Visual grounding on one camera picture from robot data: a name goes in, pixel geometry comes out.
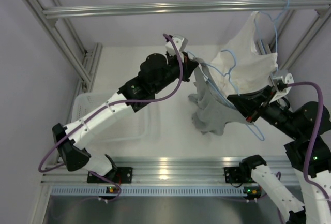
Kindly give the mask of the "grey tank top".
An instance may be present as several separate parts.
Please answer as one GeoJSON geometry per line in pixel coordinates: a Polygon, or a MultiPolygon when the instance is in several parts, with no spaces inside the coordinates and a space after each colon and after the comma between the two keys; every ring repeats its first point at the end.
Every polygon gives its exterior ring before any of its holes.
{"type": "Polygon", "coordinates": [[[197,106],[192,115],[192,123],[203,134],[213,133],[221,136],[226,124],[248,122],[238,110],[225,99],[225,94],[217,87],[205,61],[195,58],[199,67],[194,70],[197,92],[188,96],[189,101],[197,106]]]}

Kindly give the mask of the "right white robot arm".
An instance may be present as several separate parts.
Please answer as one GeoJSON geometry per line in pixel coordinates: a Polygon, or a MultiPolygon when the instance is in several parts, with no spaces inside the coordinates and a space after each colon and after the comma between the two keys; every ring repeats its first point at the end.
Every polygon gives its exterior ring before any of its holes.
{"type": "Polygon", "coordinates": [[[292,141],[285,153],[298,178],[303,200],[298,200],[271,171],[260,155],[244,158],[237,167],[225,168],[227,183],[257,183],[276,205],[286,223],[330,223],[330,149],[321,135],[330,131],[330,113],[323,104],[321,89],[317,101],[295,112],[272,100],[277,87],[248,94],[230,95],[228,100],[252,123],[262,118],[292,141]]]}

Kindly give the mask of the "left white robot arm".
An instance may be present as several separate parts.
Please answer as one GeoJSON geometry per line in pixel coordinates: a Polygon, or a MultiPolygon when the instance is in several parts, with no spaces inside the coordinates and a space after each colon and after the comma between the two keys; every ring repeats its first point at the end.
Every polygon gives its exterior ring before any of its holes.
{"type": "Polygon", "coordinates": [[[98,155],[86,149],[96,136],[112,124],[147,106],[155,95],[174,81],[188,82],[198,62],[186,52],[176,55],[149,55],[140,65],[138,75],[126,82],[105,103],[95,110],[67,124],[52,128],[57,150],[69,172],[85,169],[97,173],[109,183],[117,176],[117,166],[107,154],[98,155]]]}

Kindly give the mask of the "white tank top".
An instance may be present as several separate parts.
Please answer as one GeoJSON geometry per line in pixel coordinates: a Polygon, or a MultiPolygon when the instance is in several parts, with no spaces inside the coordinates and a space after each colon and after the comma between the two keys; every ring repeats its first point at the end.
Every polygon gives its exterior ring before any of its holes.
{"type": "Polygon", "coordinates": [[[255,47],[255,23],[259,17],[259,12],[252,12],[238,34],[207,63],[217,87],[226,96],[263,89],[269,85],[271,73],[278,69],[277,53],[261,55],[255,47]]]}

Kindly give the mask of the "white plastic basket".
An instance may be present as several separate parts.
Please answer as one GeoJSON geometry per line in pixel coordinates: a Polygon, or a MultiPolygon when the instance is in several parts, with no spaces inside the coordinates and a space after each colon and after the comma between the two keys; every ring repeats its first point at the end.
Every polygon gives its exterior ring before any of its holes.
{"type": "MultiPolygon", "coordinates": [[[[84,117],[106,102],[114,93],[115,91],[78,95],[73,104],[71,121],[84,117]]],[[[158,103],[150,103],[139,112],[116,121],[108,129],[96,135],[94,143],[127,142],[146,138],[151,134],[152,129],[158,129],[159,119],[158,103]]]]}

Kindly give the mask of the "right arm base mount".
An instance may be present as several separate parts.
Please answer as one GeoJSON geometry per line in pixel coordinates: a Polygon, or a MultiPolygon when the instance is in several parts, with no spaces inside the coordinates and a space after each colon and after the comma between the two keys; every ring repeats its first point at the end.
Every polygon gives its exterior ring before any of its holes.
{"type": "Polygon", "coordinates": [[[224,167],[225,182],[229,184],[243,183],[243,173],[240,167],[224,167]]]}

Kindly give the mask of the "left aluminium frame post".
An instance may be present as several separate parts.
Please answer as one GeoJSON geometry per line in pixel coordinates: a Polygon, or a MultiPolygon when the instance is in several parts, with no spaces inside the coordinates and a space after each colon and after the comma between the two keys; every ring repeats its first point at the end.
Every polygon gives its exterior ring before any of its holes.
{"type": "Polygon", "coordinates": [[[74,43],[79,47],[81,56],[77,56],[70,48],[66,40],[61,35],[58,27],[56,26],[57,19],[51,21],[48,20],[43,13],[44,5],[41,0],[22,0],[33,16],[36,18],[40,26],[45,33],[49,36],[55,47],[60,51],[63,58],[65,58],[69,64],[74,68],[81,81],[80,85],[84,92],[92,90],[95,77],[97,74],[97,68],[100,61],[103,45],[96,43],[92,50],[86,50],[82,41],[80,40],[76,30],[72,23],[65,19],[64,25],[67,28],[70,36],[74,40],[74,43]]]}

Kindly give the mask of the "aluminium frame post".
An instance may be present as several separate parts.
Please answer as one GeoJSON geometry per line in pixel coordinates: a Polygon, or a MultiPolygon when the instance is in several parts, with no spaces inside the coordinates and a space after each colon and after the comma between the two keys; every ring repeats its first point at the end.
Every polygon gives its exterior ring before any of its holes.
{"type": "Polygon", "coordinates": [[[330,3],[285,13],[278,27],[279,68],[294,70],[329,23],[330,3]]]}
{"type": "Polygon", "coordinates": [[[96,43],[92,50],[86,50],[82,41],[80,40],[76,30],[72,23],[65,19],[64,25],[67,28],[70,36],[74,40],[74,43],[79,47],[81,56],[77,56],[70,48],[66,40],[61,35],[58,27],[56,26],[57,19],[51,21],[48,20],[43,13],[44,5],[41,0],[22,0],[33,16],[36,18],[40,26],[45,33],[49,36],[55,47],[60,51],[63,58],[65,58],[69,64],[74,68],[81,81],[80,85],[84,92],[92,90],[95,77],[97,74],[97,68],[100,61],[103,45],[96,43]]]}

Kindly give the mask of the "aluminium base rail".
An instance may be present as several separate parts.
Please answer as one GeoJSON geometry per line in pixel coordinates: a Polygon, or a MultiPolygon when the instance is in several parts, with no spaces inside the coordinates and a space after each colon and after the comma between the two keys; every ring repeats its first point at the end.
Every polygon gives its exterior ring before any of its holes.
{"type": "MultiPolygon", "coordinates": [[[[137,185],[197,185],[225,184],[224,167],[234,167],[243,157],[115,157],[119,167],[132,167],[132,184],[137,185]]],[[[273,173],[281,172],[281,182],[285,185],[298,185],[298,179],[290,162],[285,156],[266,156],[264,160],[273,173]]],[[[55,184],[85,184],[87,172],[77,170],[68,172],[61,167],[44,173],[41,183],[55,184]]]]}

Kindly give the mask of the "right aluminium frame post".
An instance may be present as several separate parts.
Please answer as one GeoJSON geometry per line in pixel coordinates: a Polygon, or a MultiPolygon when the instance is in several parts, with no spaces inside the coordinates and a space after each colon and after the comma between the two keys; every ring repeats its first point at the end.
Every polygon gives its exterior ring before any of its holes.
{"type": "Polygon", "coordinates": [[[279,68],[294,70],[329,23],[330,3],[285,13],[278,27],[279,68]]]}

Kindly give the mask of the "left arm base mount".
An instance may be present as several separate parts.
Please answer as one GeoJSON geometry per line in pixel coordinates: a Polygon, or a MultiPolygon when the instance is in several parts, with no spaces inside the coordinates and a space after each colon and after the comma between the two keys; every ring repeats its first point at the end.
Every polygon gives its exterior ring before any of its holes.
{"type": "MultiPolygon", "coordinates": [[[[118,167],[116,170],[111,170],[106,175],[102,176],[114,183],[131,184],[132,183],[133,167],[118,167]]],[[[99,184],[106,183],[105,180],[92,175],[91,173],[87,176],[87,183],[99,184]]]]}

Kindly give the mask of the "aluminium hanging rail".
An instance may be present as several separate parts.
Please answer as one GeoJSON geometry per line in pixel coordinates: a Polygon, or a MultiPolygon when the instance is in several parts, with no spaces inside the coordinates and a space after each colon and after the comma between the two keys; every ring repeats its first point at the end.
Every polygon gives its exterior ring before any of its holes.
{"type": "Polygon", "coordinates": [[[330,0],[219,0],[48,7],[42,13],[47,19],[60,19],[172,13],[327,9],[329,6],[330,0]]]}

